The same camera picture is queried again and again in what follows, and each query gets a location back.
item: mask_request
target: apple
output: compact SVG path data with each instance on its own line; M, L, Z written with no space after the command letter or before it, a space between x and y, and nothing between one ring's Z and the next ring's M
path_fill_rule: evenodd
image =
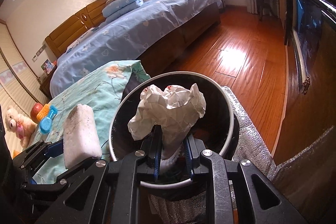
M30 118L33 120L33 122L39 123L39 121L37 120L37 114L39 114L39 112L41 111L42 108L43 108L42 104L35 103L35 105L31 109L31 111L30 111Z

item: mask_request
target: wooden headboard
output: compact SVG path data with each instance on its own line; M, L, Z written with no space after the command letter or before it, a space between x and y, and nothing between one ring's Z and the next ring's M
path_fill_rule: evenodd
M46 43L57 58L65 53L68 46L88 29L97 27L105 21L101 12L106 6L106 1L96 0L90 3L69 17L45 38Z

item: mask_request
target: white sponge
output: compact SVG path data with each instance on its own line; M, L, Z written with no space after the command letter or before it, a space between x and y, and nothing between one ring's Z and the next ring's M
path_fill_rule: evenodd
M93 110L88 105L76 105L63 124L64 163L67 169L89 157L101 158Z

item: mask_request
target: blue bedsheet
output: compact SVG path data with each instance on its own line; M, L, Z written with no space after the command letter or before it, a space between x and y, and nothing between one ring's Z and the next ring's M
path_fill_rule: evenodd
M148 47L220 0L149 0L100 27L58 59L51 82L54 98L79 79L112 60L136 60Z

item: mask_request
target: trash can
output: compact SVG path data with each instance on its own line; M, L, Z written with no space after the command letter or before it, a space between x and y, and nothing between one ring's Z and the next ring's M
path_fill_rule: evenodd
M127 124L137 111L140 102L140 94L145 87L156 85L161 90L164 90L169 85L180 85L186 89L190 89L194 83L197 84L199 91L204 95L206 111L204 117L198 119L190 131L195 138L203 140L206 148L225 157L231 143L235 119L232 105L228 97L219 84L214 80L195 72L177 71L158 75L145 81L132 90L124 100L122 100L110 126L109 147L112 159L114 161L120 160L125 155L138 150L141 147L142 140L133 140L131 133L128 131ZM236 125L235 128L235 131L238 133L239 126ZM233 152L236 149L238 137L236 139ZM193 184L194 183L188 178L166 184L141 182L141 186L155 190L153 192L148 189L150 193L154 193L155 195L169 200L190 198L190 195L198 194L201 189L195 192L194 190L200 187L197 186L195 188L193 187ZM191 190L189 194L186 193L187 191L183 190L182 195L180 189L182 187L191 187L193 190ZM169 189L178 190L174 191L173 194L172 191L164 191Z

